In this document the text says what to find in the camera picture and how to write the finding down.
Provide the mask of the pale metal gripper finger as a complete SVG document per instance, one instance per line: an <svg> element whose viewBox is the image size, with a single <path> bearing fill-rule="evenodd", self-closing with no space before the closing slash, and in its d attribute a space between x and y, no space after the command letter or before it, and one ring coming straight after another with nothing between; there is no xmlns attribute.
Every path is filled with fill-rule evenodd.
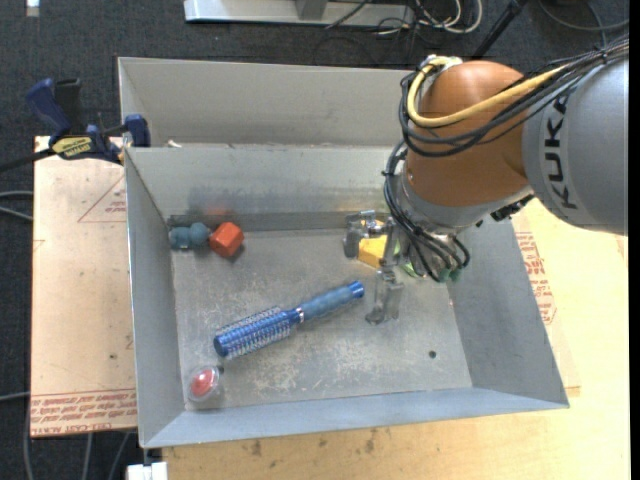
<svg viewBox="0 0 640 480"><path fill-rule="evenodd" d="M375 294L372 310L365 316L372 325L380 325L399 318L405 284L399 280L393 267L376 271Z"/></svg>
<svg viewBox="0 0 640 480"><path fill-rule="evenodd" d="M383 254L386 254L393 232L392 217L379 221L375 210L363 210L347 215L345 222L346 234L343 238L343 250L347 258L357 257L362 240L381 237L385 238Z"/></svg>

